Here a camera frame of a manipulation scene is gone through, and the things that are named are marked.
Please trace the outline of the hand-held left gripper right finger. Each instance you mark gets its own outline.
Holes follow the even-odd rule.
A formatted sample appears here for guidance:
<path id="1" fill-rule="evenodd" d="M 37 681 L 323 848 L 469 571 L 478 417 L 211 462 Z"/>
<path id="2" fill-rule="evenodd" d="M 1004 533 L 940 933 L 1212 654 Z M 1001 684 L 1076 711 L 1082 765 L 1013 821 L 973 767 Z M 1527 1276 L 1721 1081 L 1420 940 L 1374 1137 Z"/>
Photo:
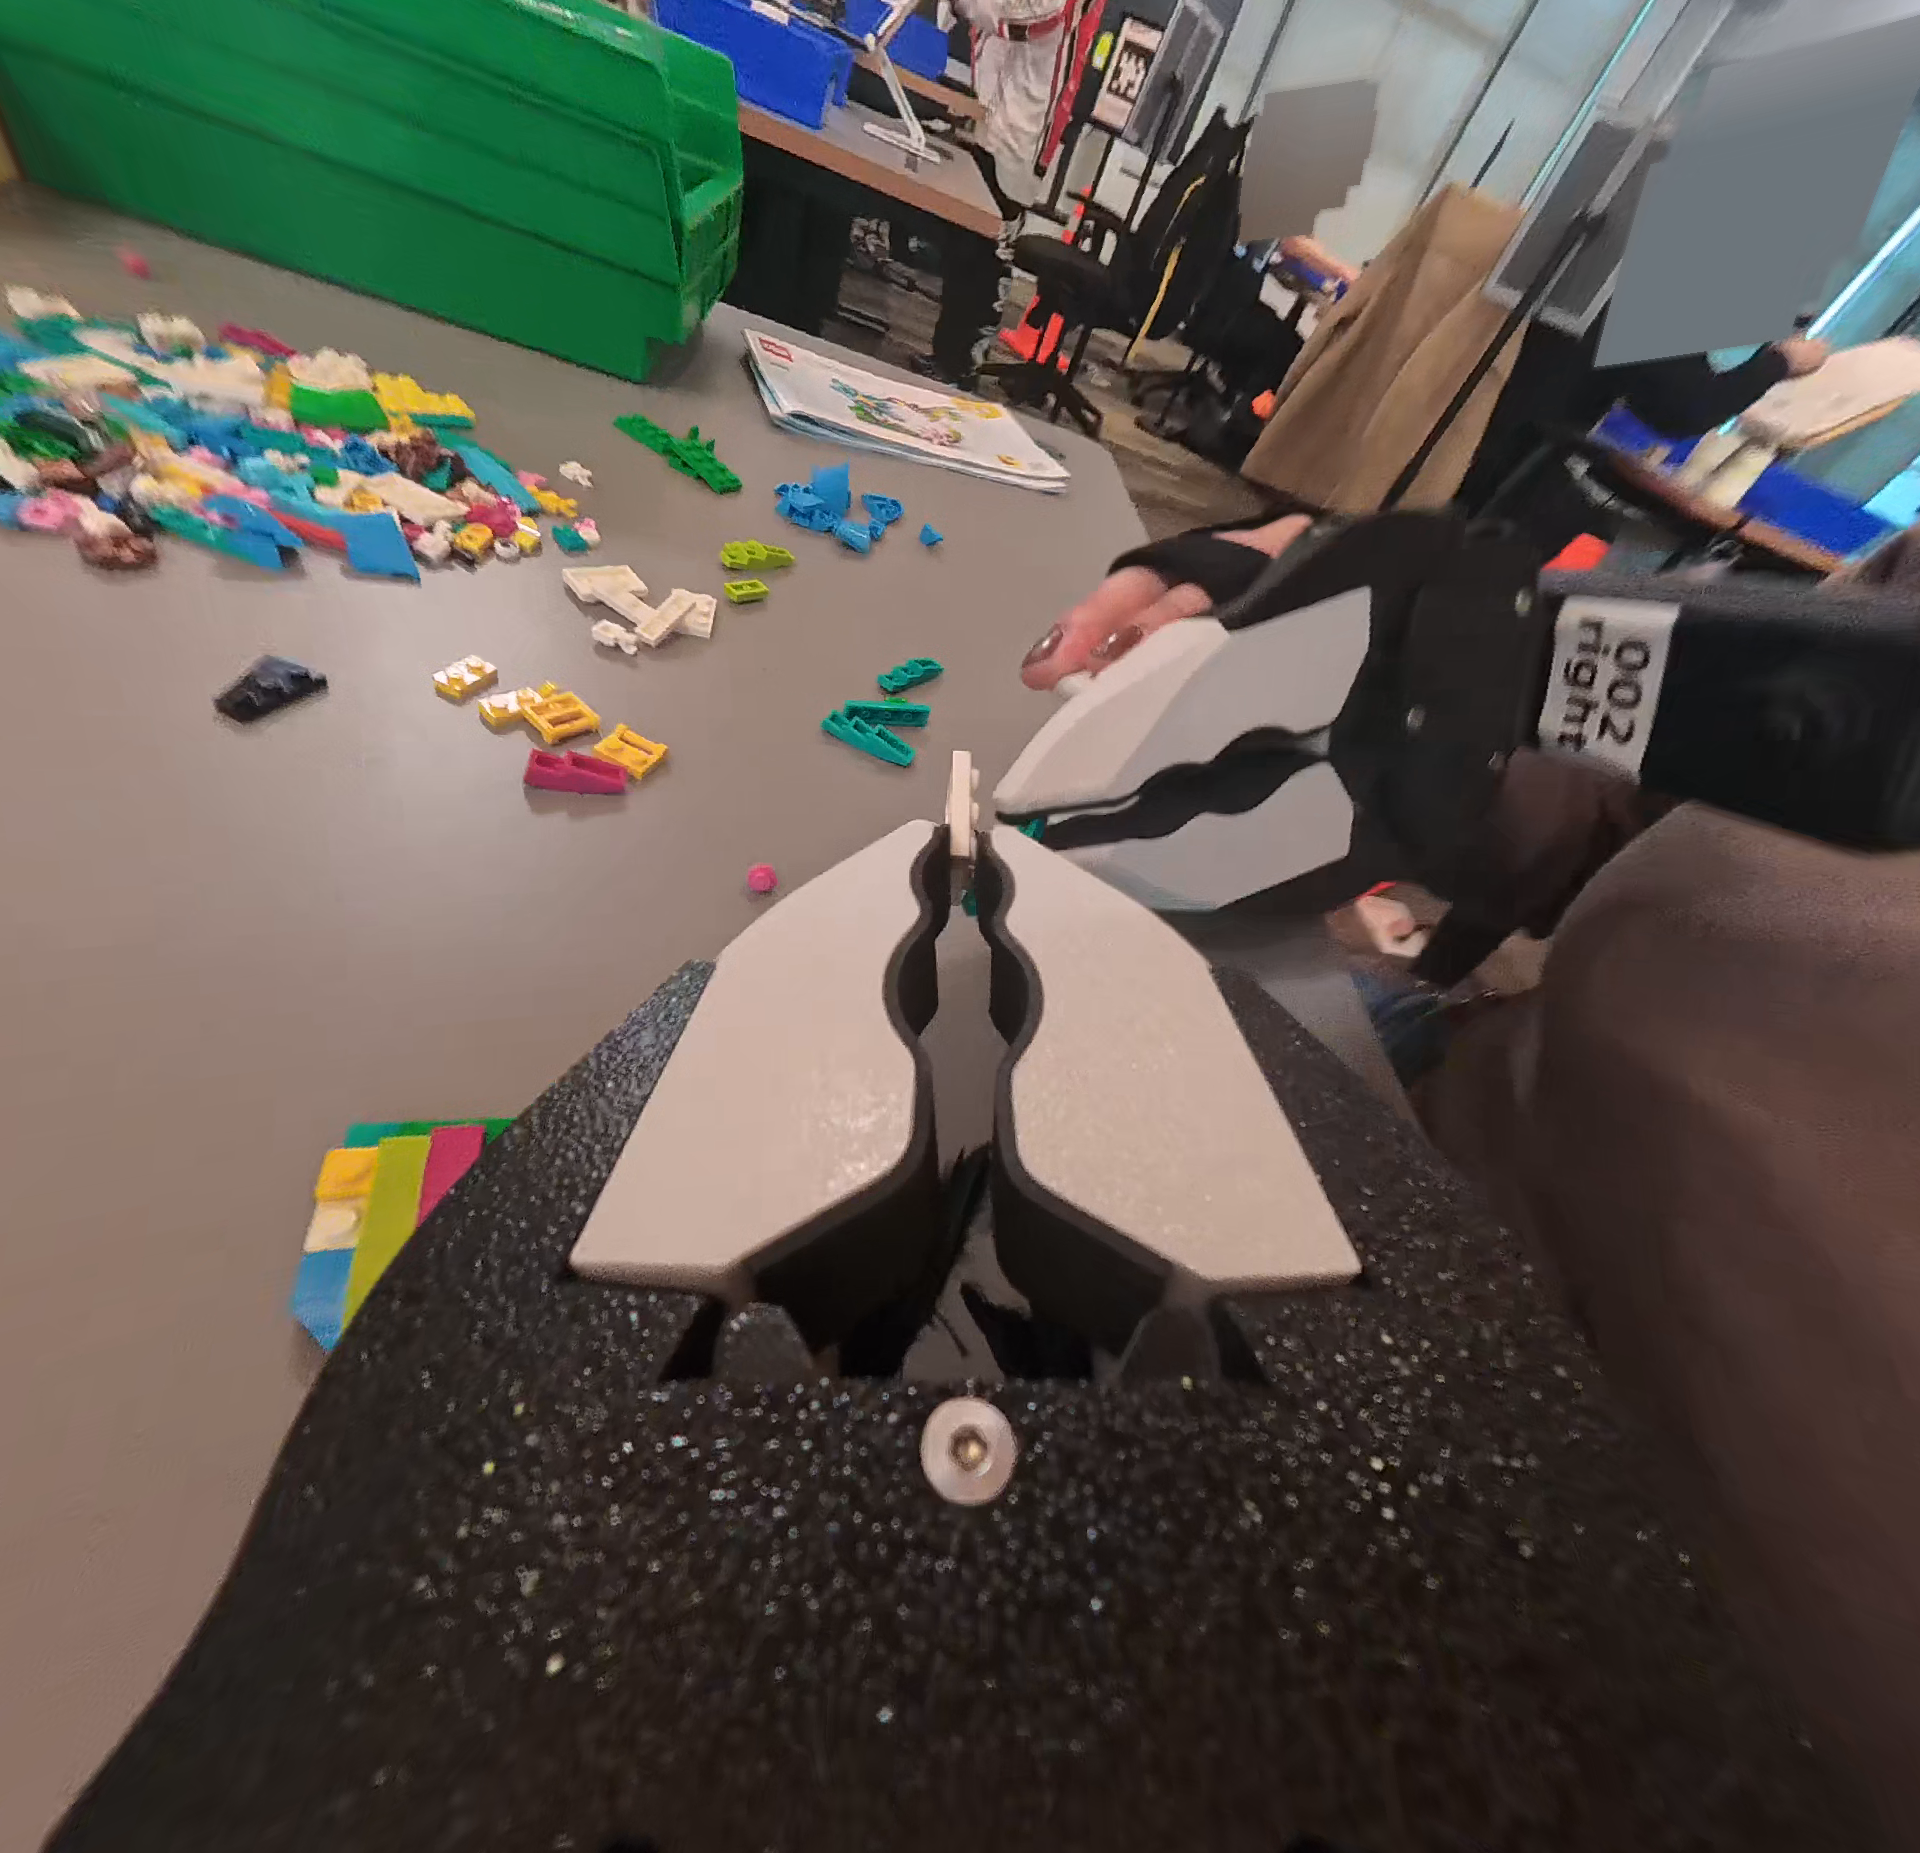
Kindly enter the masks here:
<path id="1" fill-rule="evenodd" d="M 1004 1146 L 1026 1210 L 1179 1291 L 1345 1288 L 1360 1262 L 1209 963 L 1021 832 L 982 906 L 1021 976 Z"/>

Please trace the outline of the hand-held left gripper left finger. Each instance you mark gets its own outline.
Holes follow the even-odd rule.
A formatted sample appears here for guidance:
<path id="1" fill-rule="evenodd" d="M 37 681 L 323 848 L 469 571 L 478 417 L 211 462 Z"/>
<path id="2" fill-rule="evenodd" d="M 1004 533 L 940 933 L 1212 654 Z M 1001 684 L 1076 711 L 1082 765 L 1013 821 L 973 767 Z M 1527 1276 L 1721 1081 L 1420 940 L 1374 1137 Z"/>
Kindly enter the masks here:
<path id="1" fill-rule="evenodd" d="M 714 963 L 573 1243 L 585 1280 L 747 1288 L 906 1157 L 920 1077 L 887 976 L 930 917 L 908 821 L 765 907 Z"/>

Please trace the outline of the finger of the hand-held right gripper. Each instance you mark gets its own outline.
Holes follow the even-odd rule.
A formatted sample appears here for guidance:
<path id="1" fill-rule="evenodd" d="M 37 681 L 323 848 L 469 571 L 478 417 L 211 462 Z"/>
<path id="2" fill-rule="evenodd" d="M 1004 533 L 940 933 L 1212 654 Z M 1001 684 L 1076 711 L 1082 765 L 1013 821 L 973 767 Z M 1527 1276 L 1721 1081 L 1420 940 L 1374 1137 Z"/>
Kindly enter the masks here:
<path id="1" fill-rule="evenodd" d="M 1316 600 L 1257 625 L 1186 617 L 1086 681 L 997 784 L 1001 817 L 1117 807 L 1250 736 L 1312 737 L 1370 656 L 1370 603 Z"/>
<path id="2" fill-rule="evenodd" d="M 1222 913 L 1348 861 L 1356 802 L 1330 759 L 1174 765 L 1041 841 L 1157 913 Z"/>

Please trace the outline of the multicolour lego wing assembly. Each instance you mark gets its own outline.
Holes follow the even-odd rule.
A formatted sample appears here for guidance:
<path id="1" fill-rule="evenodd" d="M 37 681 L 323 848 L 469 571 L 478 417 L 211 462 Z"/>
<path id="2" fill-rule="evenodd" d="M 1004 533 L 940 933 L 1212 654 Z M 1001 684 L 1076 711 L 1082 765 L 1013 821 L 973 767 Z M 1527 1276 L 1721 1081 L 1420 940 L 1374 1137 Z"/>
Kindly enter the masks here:
<path id="1" fill-rule="evenodd" d="M 322 1161 L 292 1320 L 327 1358 L 367 1295 L 511 1118 L 354 1122 Z"/>

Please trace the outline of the teal lego wedge pieces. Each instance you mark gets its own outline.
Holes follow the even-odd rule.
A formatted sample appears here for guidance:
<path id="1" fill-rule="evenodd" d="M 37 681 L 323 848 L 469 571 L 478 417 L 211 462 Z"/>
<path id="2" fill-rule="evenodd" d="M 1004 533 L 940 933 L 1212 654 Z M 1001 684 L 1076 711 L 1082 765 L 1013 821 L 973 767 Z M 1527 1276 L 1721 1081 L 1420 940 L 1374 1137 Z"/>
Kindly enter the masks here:
<path id="1" fill-rule="evenodd" d="M 836 704 L 820 732 L 855 754 L 888 767 L 912 767 L 920 756 L 912 736 L 928 730 L 930 704 L 925 689 L 943 677 L 936 658 L 906 658 L 879 673 L 873 698 L 850 698 Z"/>

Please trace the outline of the cluster of blue lego pieces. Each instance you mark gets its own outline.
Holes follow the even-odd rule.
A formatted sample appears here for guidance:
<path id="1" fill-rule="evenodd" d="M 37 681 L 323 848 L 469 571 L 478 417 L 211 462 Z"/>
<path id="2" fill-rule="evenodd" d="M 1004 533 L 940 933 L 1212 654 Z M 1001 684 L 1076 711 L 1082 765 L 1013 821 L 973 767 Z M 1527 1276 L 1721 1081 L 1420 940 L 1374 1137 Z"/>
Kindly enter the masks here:
<path id="1" fill-rule="evenodd" d="M 862 491 L 850 465 L 820 466 L 806 477 L 781 481 L 775 491 L 781 521 L 850 555 L 873 555 L 908 523 L 908 508 L 888 495 Z"/>

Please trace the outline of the lego instruction booklet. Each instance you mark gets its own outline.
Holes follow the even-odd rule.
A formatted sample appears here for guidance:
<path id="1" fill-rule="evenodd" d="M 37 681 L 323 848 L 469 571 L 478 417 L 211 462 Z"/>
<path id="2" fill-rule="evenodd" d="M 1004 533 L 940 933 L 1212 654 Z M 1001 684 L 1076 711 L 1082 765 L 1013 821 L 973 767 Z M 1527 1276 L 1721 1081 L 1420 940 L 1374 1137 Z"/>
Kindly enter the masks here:
<path id="1" fill-rule="evenodd" d="M 759 330 L 744 334 L 744 360 L 787 434 L 1021 491 L 1071 486 L 1071 470 L 997 400 L 888 381 Z"/>

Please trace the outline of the white lego plates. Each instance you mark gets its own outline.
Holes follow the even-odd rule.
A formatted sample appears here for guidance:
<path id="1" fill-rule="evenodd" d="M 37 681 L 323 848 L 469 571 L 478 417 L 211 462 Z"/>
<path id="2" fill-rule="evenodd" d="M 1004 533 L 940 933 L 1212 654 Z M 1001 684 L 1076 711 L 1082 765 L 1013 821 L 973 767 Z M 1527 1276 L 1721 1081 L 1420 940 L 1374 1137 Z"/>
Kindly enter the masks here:
<path id="1" fill-rule="evenodd" d="M 562 586 L 591 613 L 591 639 L 628 658 L 672 639 L 714 636 L 718 600 L 710 592 L 669 589 L 657 599 L 628 565 L 562 567 Z"/>

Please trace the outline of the green lego plates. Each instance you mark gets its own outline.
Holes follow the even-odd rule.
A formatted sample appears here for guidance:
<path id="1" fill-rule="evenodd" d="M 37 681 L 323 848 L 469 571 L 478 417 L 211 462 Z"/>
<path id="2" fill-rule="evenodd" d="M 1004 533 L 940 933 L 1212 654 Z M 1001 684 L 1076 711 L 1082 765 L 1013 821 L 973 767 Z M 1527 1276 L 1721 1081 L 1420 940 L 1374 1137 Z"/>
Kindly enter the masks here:
<path id="1" fill-rule="evenodd" d="M 672 473 L 705 486 L 718 497 L 736 497 L 744 491 L 740 474 L 728 466 L 714 443 L 702 436 L 699 425 L 688 425 L 676 434 L 648 415 L 621 415 L 615 430 L 631 440 L 636 448 L 648 449 L 665 462 Z"/>

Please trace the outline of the pile of mixed lego bricks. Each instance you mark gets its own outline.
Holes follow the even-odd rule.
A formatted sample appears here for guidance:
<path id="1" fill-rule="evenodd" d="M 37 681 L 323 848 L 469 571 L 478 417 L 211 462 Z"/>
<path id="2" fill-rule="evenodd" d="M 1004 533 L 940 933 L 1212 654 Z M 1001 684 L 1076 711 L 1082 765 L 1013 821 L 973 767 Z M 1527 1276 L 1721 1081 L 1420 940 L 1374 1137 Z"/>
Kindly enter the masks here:
<path id="1" fill-rule="evenodd" d="M 460 395 L 178 314 L 87 319 L 2 288 L 2 530 L 60 537 L 103 573 L 183 544 L 260 573 L 316 551 L 414 584 L 447 565 L 588 556 L 591 473 L 515 470 Z"/>

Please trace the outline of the person's right hand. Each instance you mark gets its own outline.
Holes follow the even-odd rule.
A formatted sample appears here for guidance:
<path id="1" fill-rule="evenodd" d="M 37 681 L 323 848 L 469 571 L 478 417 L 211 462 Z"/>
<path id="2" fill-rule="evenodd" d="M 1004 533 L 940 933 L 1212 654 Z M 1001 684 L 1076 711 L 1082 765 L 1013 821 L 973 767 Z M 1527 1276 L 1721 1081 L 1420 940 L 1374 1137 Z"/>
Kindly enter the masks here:
<path id="1" fill-rule="evenodd" d="M 1212 599 L 1198 584 L 1145 565 L 1122 567 L 1047 625 L 1021 661 L 1021 687 L 1052 691 L 1067 677 L 1098 676 L 1165 625 L 1209 615 Z"/>

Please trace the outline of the beige coat on rack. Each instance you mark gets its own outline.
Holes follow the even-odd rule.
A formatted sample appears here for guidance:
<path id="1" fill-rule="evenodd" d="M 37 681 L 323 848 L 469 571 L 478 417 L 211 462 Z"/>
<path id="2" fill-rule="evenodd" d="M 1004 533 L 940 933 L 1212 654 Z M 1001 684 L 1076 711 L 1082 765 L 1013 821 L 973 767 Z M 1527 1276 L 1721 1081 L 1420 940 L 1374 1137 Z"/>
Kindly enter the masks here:
<path id="1" fill-rule="evenodd" d="M 1507 321 L 1484 285 L 1522 210 L 1447 186 L 1324 310 L 1237 474 L 1312 510 L 1374 512 Z"/>

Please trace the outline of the black office chair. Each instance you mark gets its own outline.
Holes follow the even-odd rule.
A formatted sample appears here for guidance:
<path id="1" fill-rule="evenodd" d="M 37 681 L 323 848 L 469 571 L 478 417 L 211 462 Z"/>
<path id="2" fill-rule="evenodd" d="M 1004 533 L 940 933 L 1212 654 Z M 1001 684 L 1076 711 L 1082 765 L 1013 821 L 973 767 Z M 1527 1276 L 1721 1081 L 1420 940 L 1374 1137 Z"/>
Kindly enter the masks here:
<path id="1" fill-rule="evenodd" d="M 1212 114 L 1137 222 L 1090 203 L 1072 242 L 1021 236 L 1015 266 L 1035 278 L 1042 341 L 1015 363 L 982 363 L 976 381 L 994 381 L 1008 403 L 1071 421 L 1101 443 L 1102 411 L 1078 388 L 1090 341 L 1106 330 L 1139 349 L 1186 327 L 1241 244 L 1250 129 L 1248 118 L 1230 125 L 1223 111 Z"/>

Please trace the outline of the blue plastic bin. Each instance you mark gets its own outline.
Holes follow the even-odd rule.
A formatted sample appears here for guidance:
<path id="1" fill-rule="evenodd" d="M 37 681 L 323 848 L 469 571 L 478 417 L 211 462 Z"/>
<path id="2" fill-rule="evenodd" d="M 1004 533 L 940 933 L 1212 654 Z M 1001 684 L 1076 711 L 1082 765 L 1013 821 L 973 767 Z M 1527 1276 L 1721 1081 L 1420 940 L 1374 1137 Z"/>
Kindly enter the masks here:
<path id="1" fill-rule="evenodd" d="M 777 20 L 754 0 L 654 0 L 654 12 L 665 30 L 724 55 L 750 108 L 823 133 L 849 99 L 854 46 L 806 20 Z"/>

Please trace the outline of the stack of green bins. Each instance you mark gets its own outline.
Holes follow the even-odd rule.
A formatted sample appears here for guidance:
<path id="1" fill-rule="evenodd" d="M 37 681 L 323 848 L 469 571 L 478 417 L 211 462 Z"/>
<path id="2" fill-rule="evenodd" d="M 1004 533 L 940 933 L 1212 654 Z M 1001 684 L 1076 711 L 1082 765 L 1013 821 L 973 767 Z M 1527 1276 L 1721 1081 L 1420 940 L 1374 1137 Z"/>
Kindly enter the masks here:
<path id="1" fill-rule="evenodd" d="M 2 0 L 30 184 L 648 381 L 739 270 L 732 64 L 604 0 Z"/>

